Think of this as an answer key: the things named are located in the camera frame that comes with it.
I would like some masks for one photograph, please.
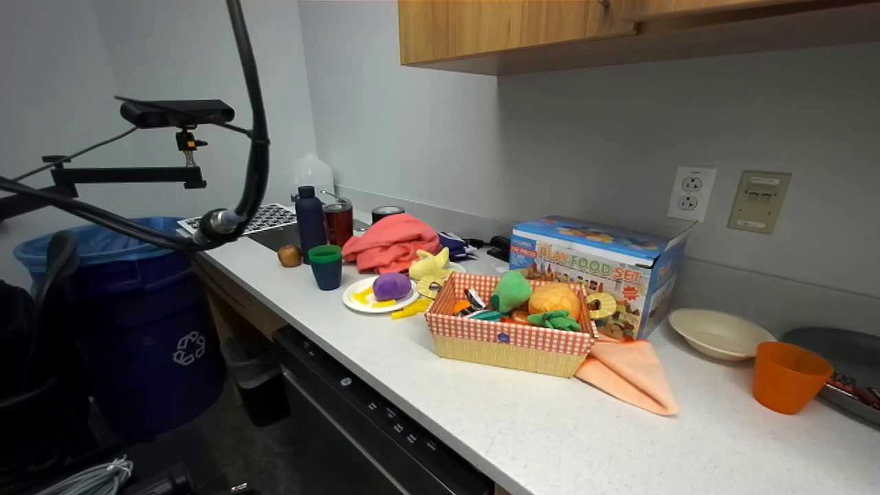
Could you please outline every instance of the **orange basket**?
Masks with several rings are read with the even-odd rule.
[[[580,330],[549,330],[514,322],[482,322],[456,318],[453,307],[472,290],[489,300],[501,279],[453,274],[426,313],[435,353],[450,360],[470,360],[501,370],[522,370],[534,374],[574,377],[582,367],[593,335],[582,286],[573,286],[580,300]]]

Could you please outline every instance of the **light switch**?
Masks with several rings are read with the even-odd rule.
[[[793,173],[742,172],[725,230],[772,235]]]

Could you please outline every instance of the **orange cloth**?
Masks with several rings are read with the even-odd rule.
[[[353,238],[342,257],[360,274],[408,274],[417,250],[437,253],[439,235],[413,216],[391,216]]]
[[[664,363],[650,342],[596,342],[578,381],[655,415],[680,415]]]

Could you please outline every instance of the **orange cup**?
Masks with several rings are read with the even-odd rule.
[[[802,348],[763,342],[752,393],[767,410],[798,415],[830,381],[833,367]]]

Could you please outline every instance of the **white plate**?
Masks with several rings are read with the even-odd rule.
[[[393,313],[398,308],[413,307],[413,300],[417,300],[415,283],[409,283],[409,294],[405,300],[395,304],[379,304],[373,298],[373,280],[378,279],[360,279],[353,286],[346,286],[346,291],[342,294],[342,304],[346,304],[350,311],[358,313]]]
[[[775,342],[764,327],[747,320],[705,308],[672,311],[668,326],[694,349],[716,360],[752,360],[763,342]]]

